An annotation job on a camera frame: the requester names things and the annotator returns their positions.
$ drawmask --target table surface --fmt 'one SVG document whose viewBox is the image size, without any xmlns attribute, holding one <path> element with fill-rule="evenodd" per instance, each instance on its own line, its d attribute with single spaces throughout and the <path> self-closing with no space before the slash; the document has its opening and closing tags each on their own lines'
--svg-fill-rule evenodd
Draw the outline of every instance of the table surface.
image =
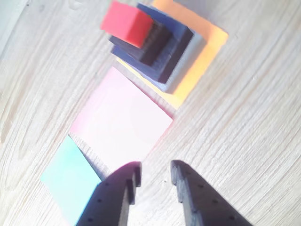
<svg viewBox="0 0 301 226">
<path fill-rule="evenodd" d="M 184 225 L 169 169 L 181 159 L 254 225 L 300 226 L 301 2 L 181 3 L 230 36 L 177 111 L 134 81 L 174 122 L 143 161 L 128 225 Z M 116 64 L 109 35 L 98 28 L 109 4 L 1 0 L 0 225 L 63 224 L 39 178 Z"/>
</svg>

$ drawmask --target black block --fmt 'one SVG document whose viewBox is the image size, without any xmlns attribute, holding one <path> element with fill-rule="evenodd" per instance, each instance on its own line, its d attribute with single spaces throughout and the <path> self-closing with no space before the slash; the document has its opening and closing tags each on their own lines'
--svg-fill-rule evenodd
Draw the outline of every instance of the black block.
<svg viewBox="0 0 301 226">
<path fill-rule="evenodd" d="M 111 36 L 109 41 L 127 52 L 127 54 L 135 60 L 150 66 L 156 60 L 171 37 L 172 33 L 164 26 L 164 24 L 154 21 L 142 48 L 137 48 L 115 36 Z"/>
</svg>

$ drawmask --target dark blue block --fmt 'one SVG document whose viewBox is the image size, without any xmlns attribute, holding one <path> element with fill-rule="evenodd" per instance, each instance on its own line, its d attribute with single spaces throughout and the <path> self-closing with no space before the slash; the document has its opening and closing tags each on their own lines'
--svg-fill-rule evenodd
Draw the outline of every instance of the dark blue block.
<svg viewBox="0 0 301 226">
<path fill-rule="evenodd" d="M 150 15 L 154 20 L 163 23 L 173 33 L 173 37 L 170 38 L 157 60 L 151 66 L 135 60 L 118 46 L 115 46 L 111 52 L 151 79 L 166 83 L 193 37 L 193 33 L 187 26 L 158 12 L 156 9 L 141 4 L 138 4 L 137 7 Z"/>
</svg>

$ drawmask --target sticky note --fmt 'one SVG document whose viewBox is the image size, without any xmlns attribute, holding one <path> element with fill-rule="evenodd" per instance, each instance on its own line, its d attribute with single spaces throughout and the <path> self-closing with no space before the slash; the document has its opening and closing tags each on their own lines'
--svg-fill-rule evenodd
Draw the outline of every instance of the sticky note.
<svg viewBox="0 0 301 226">
<path fill-rule="evenodd" d="M 111 170 L 143 160 L 172 119 L 112 67 L 71 127 Z"/>
<path fill-rule="evenodd" d="M 166 13 L 175 20 L 188 26 L 191 30 L 199 33 L 207 42 L 197 59 L 194 61 L 182 81 L 174 89 L 172 94 L 164 93 L 150 81 L 143 78 L 135 69 L 127 63 L 118 59 L 128 70 L 140 78 L 145 84 L 151 87 L 155 92 L 162 96 L 170 105 L 178 109 L 188 94 L 195 87 L 200 77 L 213 61 L 221 47 L 225 44 L 228 34 L 219 27 L 200 17 L 191 10 L 185 8 L 173 0 L 155 0 L 152 4 L 158 10 Z"/>
<path fill-rule="evenodd" d="M 69 136 L 59 146 L 42 174 L 41 181 L 71 226 L 76 225 L 96 186 L 101 182 Z"/>
</svg>

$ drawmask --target colored paper square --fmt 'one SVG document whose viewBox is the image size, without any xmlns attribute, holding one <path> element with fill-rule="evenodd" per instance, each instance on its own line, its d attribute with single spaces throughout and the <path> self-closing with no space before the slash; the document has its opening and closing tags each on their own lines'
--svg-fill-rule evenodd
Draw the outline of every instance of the colored paper square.
<svg viewBox="0 0 301 226">
<path fill-rule="evenodd" d="M 142 161 L 172 119 L 112 67 L 71 127 L 112 171 Z"/>
<path fill-rule="evenodd" d="M 138 8 L 113 1 L 101 29 L 140 48 L 147 37 L 153 20 Z"/>
<path fill-rule="evenodd" d="M 173 106 L 175 109 L 178 109 L 182 105 L 188 94 L 195 87 L 200 77 L 204 74 L 221 47 L 225 44 L 228 38 L 228 34 L 219 27 L 200 17 L 196 13 L 172 0 L 155 0 L 153 2 L 153 6 L 158 10 L 168 14 L 172 18 L 180 21 L 184 25 L 188 26 L 191 30 L 194 30 L 195 32 L 202 35 L 202 37 L 207 42 L 203 51 L 200 52 L 195 62 L 187 71 L 181 83 L 179 83 L 172 94 L 162 92 L 147 79 L 143 78 L 127 63 L 125 63 L 121 59 L 118 59 L 118 61 L 133 74 L 135 74 L 138 78 L 140 78 L 145 84 L 151 87 L 160 96 L 162 96 L 171 106 Z"/>
<path fill-rule="evenodd" d="M 141 4 L 138 4 L 137 7 L 150 15 L 154 20 L 163 23 L 167 29 L 173 33 L 172 38 L 169 39 L 162 52 L 151 66 L 135 60 L 118 46 L 115 46 L 111 52 L 132 67 L 143 72 L 143 74 L 151 79 L 166 83 L 189 44 L 193 33 L 187 26 L 153 8 Z"/>
<path fill-rule="evenodd" d="M 76 225 L 101 182 L 74 141 L 67 136 L 41 176 L 67 222 Z"/>
</svg>

